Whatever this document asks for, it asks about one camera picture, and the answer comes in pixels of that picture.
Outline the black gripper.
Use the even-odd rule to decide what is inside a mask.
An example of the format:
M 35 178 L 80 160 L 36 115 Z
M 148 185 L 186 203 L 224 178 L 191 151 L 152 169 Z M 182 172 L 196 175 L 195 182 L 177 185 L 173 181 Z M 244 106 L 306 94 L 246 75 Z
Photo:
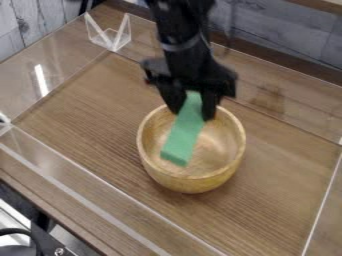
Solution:
M 236 72 L 212 56 L 208 41 L 202 36 L 177 42 L 169 37 L 159 39 L 163 56 L 140 62 L 147 83 L 155 85 L 173 114 L 184 104 L 187 90 L 200 93 L 202 117 L 215 118 L 216 106 L 224 96 L 236 96 Z

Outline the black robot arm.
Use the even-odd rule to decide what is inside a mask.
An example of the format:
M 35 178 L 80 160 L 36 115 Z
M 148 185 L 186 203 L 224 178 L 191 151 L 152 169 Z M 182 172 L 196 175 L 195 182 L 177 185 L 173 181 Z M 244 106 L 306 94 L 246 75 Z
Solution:
M 202 99 L 202 118 L 212 120 L 224 96 L 236 96 L 236 72 L 214 57 L 208 12 L 215 0 L 144 0 L 157 29 L 163 56 L 140 62 L 145 83 L 155 85 L 169 111 L 180 112 L 187 92 Z

